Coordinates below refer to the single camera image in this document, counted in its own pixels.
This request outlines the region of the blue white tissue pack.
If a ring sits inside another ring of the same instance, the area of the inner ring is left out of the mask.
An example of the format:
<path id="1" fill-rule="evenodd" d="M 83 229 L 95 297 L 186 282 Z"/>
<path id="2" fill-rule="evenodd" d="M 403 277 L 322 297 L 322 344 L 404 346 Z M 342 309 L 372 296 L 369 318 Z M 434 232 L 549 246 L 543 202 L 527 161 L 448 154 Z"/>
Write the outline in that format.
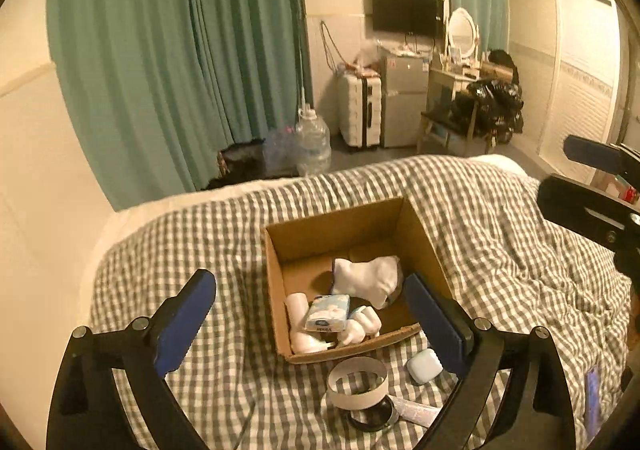
<path id="1" fill-rule="evenodd" d="M 346 294 L 320 295 L 309 306 L 304 329 L 307 332 L 337 333 L 346 328 L 350 297 Z"/>

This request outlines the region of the white bear plush toy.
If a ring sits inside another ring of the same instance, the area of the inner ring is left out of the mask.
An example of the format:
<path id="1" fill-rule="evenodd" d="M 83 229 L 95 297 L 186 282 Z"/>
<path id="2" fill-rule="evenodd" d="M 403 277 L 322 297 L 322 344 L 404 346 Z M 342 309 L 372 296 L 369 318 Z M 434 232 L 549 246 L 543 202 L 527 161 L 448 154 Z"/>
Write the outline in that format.
<path id="1" fill-rule="evenodd" d="M 332 294 L 345 294 L 365 300 L 374 309 L 390 306 L 404 283 L 400 259 L 380 256 L 370 262 L 351 262 L 336 258 L 332 262 Z"/>

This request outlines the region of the grey checked bed cover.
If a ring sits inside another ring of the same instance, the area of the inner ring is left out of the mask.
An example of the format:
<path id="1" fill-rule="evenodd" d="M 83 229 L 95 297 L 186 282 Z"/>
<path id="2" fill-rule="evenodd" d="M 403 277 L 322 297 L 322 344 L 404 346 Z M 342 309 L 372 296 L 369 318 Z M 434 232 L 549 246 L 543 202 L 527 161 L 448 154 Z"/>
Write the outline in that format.
<path id="1" fill-rule="evenodd" d="M 164 215 L 111 248 L 94 281 L 90 326 L 117 330 L 152 314 L 195 270 L 216 277 L 216 302 L 168 385 L 213 449 L 408 449 L 419 426 L 365 434 L 326 402 L 329 363 L 294 366 L 274 344 L 265 226 L 405 196 L 434 244 L 454 298 L 497 328 L 551 332 L 575 418 L 585 379 L 600 405 L 620 398 L 630 282 L 612 254 L 547 222 L 538 184 L 474 158 L 414 156 Z"/>

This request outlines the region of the white tube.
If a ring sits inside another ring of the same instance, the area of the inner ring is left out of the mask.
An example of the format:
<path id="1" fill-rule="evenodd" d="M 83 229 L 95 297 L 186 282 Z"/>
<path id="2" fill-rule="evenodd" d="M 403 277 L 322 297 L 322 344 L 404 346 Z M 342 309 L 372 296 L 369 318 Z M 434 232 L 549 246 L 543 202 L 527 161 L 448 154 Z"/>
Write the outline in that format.
<path id="1" fill-rule="evenodd" d="M 390 401 L 397 411 L 398 418 L 424 428 L 430 428 L 440 413 L 439 407 L 418 404 L 396 396 L 390 396 Z"/>

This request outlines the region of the light blue earbud case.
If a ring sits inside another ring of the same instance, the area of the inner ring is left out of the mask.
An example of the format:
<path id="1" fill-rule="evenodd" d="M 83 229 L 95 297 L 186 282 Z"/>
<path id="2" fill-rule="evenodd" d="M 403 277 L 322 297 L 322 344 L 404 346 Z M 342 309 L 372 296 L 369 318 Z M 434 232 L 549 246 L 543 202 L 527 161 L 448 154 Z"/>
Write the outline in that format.
<path id="1" fill-rule="evenodd" d="M 406 363 L 406 369 L 410 378 L 419 385 L 434 380 L 444 370 L 433 348 L 426 348 L 412 356 Z"/>

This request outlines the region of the black bag pile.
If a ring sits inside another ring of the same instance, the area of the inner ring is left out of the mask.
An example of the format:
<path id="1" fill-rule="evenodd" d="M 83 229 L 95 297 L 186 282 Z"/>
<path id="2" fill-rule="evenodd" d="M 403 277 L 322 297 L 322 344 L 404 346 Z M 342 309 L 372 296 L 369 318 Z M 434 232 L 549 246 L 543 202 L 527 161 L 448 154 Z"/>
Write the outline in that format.
<path id="1" fill-rule="evenodd" d="M 492 144 L 508 144 L 524 128 L 524 100 L 518 67 L 503 49 L 488 54 L 488 62 L 511 70 L 511 80 L 483 75 L 459 92 L 451 103 L 449 117 L 461 130 L 468 131 L 476 110 L 473 136 Z"/>

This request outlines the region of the white wardrobe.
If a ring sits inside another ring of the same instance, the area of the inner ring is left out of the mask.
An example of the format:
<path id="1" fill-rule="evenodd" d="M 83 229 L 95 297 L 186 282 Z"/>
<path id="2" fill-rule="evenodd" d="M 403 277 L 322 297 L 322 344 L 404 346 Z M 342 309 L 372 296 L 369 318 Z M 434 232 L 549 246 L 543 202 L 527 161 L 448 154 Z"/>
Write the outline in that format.
<path id="1" fill-rule="evenodd" d="M 589 184 L 596 171 L 570 161 L 570 135 L 603 142 L 620 84 L 620 21 L 614 0 L 509 0 L 508 51 L 523 91 L 514 144 L 563 176 Z"/>

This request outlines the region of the white small bottle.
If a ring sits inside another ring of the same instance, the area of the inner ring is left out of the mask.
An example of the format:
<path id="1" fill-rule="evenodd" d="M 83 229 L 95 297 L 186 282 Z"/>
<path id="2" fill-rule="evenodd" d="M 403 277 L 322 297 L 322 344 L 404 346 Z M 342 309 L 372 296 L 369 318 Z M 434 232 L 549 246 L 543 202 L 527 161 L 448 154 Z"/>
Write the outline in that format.
<path id="1" fill-rule="evenodd" d="M 305 329 L 306 315 L 309 303 L 305 293 L 292 293 L 285 297 L 285 307 L 288 313 L 288 322 L 292 331 Z"/>

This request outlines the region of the wooden vanity desk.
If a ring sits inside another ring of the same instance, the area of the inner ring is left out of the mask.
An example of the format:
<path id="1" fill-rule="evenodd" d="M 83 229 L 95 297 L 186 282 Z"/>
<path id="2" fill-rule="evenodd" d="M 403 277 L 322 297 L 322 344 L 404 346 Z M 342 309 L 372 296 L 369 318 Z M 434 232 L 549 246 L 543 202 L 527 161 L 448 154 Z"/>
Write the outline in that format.
<path id="1" fill-rule="evenodd" d="M 456 74 L 443 68 L 430 67 L 428 72 L 426 108 L 421 113 L 421 121 L 416 142 L 416 152 L 421 153 L 427 137 L 435 126 L 445 131 L 445 148 L 449 148 L 453 136 L 463 142 L 463 155 L 471 153 L 477 119 L 478 103 L 472 107 L 469 124 L 466 127 L 457 125 L 451 119 L 451 106 L 458 95 L 469 95 L 466 91 L 469 84 L 476 82 L 474 74 Z"/>

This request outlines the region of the white oval vanity mirror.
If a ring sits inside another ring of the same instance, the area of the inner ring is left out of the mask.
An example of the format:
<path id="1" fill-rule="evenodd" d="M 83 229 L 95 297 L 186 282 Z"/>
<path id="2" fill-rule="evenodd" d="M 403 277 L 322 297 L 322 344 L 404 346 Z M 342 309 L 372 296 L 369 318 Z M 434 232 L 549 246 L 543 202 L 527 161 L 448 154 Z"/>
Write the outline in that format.
<path id="1" fill-rule="evenodd" d="M 447 52 L 449 57 L 459 62 L 475 62 L 480 46 L 480 30 L 469 11 L 455 9 L 447 24 Z"/>

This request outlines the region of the brown cardboard box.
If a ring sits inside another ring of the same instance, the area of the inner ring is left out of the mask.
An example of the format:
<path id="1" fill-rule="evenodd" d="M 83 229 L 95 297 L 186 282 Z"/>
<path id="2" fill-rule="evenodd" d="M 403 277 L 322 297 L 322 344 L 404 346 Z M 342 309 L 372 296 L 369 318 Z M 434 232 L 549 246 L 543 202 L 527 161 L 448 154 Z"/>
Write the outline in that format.
<path id="1" fill-rule="evenodd" d="M 398 344 L 421 331 L 405 296 L 380 312 L 380 336 L 345 348 L 296 355 L 290 342 L 285 299 L 303 293 L 307 300 L 330 292 L 332 262 L 347 258 L 370 262 L 395 255 L 406 276 L 418 274 L 443 296 L 451 288 L 431 239 L 412 202 L 402 196 L 272 224 L 264 233 L 267 281 L 274 342 L 291 364 L 311 364 L 353 357 Z"/>

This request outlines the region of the black bag by curtain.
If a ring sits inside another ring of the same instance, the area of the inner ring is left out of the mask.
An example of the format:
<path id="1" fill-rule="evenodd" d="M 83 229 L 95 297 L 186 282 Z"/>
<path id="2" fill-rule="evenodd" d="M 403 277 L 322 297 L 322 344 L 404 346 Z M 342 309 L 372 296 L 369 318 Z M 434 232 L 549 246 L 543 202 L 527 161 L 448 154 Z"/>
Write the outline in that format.
<path id="1" fill-rule="evenodd" d="M 219 151 L 217 154 L 218 176 L 212 178 L 203 191 L 216 190 L 232 184 L 244 184 L 258 179 L 281 179 L 296 177 L 294 168 L 268 170 L 264 155 L 263 139 L 254 139 Z"/>

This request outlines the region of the grey mini fridge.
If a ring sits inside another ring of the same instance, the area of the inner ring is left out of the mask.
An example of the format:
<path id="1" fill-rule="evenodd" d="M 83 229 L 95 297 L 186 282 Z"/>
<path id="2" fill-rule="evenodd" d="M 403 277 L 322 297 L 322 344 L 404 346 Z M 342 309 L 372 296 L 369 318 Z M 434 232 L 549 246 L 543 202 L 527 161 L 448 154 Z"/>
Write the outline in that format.
<path id="1" fill-rule="evenodd" d="M 430 66 L 422 58 L 386 54 L 381 69 L 382 146 L 415 147 L 426 110 Z"/>

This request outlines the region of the white suitcase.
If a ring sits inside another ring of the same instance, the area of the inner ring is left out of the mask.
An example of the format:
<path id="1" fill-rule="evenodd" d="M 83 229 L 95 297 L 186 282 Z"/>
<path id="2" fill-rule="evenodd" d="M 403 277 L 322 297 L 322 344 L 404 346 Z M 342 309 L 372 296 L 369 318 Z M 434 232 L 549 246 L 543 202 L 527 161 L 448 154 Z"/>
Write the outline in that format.
<path id="1" fill-rule="evenodd" d="M 382 80 L 344 73 L 338 78 L 340 133 L 351 148 L 378 147 L 382 142 Z"/>

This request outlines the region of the clear water jug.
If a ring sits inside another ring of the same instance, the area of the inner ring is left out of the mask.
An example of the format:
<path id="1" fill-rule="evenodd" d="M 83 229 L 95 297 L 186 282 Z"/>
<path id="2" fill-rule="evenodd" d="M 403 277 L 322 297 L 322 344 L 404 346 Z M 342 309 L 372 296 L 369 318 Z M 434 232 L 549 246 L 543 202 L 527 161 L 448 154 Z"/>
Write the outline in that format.
<path id="1" fill-rule="evenodd" d="M 331 155 L 329 127 L 302 92 L 295 124 L 296 170 L 303 177 L 325 173 L 330 169 Z"/>

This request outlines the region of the green curtain left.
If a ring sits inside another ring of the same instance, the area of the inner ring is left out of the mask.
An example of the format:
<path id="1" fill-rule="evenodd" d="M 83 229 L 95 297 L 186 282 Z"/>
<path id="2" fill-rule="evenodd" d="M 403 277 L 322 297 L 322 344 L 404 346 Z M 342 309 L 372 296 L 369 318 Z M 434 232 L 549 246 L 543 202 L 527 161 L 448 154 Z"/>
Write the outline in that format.
<path id="1" fill-rule="evenodd" d="M 50 54 L 115 210 L 200 190 L 312 97 L 304 0 L 47 0 Z"/>

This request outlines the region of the black wall television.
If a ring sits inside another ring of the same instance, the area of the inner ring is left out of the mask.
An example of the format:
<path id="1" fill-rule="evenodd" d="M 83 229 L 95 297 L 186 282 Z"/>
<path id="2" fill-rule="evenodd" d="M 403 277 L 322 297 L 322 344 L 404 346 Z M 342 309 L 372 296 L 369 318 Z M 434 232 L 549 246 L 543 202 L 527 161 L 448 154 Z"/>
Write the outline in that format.
<path id="1" fill-rule="evenodd" d="M 444 36 L 443 0 L 372 0 L 376 32 L 410 34 L 439 40 Z"/>

